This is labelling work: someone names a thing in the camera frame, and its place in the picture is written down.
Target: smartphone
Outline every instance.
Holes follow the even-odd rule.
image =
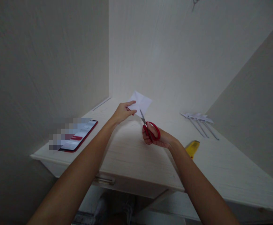
[[[89,121],[78,133],[76,133],[70,140],[68,140],[59,150],[65,152],[75,152],[91,133],[98,121]]]

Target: scissor blade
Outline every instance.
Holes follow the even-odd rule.
[[[144,115],[143,115],[143,113],[142,113],[141,110],[140,110],[140,114],[142,114],[142,121],[143,121],[144,125],[146,125],[145,117],[144,117]]]

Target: scissor handle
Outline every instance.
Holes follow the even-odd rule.
[[[157,131],[157,137],[155,137],[154,134],[150,135],[149,130],[148,130],[148,128],[147,128],[146,125],[143,125],[143,129],[145,130],[146,135],[149,136],[149,138],[150,138],[151,141],[152,141],[152,139],[154,141],[158,141],[160,139],[160,130],[158,129],[158,127],[154,123],[152,123],[152,122],[149,122],[149,123],[156,129],[156,131]]]

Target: hand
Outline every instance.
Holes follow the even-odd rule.
[[[112,115],[110,119],[113,120],[118,125],[119,123],[127,119],[128,116],[131,116],[131,115],[134,116],[134,114],[137,111],[128,109],[128,106],[131,106],[134,103],[136,103],[136,101],[120,103],[117,110],[114,112],[114,114]]]
[[[155,137],[158,137],[157,130],[149,123],[147,122],[147,127],[150,135],[154,135]],[[151,145],[152,143],[155,145],[158,145],[163,148],[169,148],[170,142],[174,139],[172,135],[165,132],[164,130],[158,128],[160,131],[160,139],[158,141],[150,140],[150,137],[146,135],[145,129],[143,129],[143,139],[147,145]]]

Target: scissors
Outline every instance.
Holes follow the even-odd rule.
[[[142,110],[140,110],[140,113],[142,114],[142,121],[144,122],[143,129],[145,130],[146,135],[149,136],[149,138],[150,138],[151,141],[152,141],[152,139],[153,139],[154,141],[158,141],[158,140],[160,139],[160,131],[159,131],[158,127],[157,127],[154,123],[149,122],[149,123],[152,124],[153,127],[156,129],[158,136],[155,137],[154,134],[150,135],[149,129],[148,129],[147,126],[146,126],[146,120],[145,120],[145,117],[144,117],[144,115],[143,115],[143,113],[142,113]]]

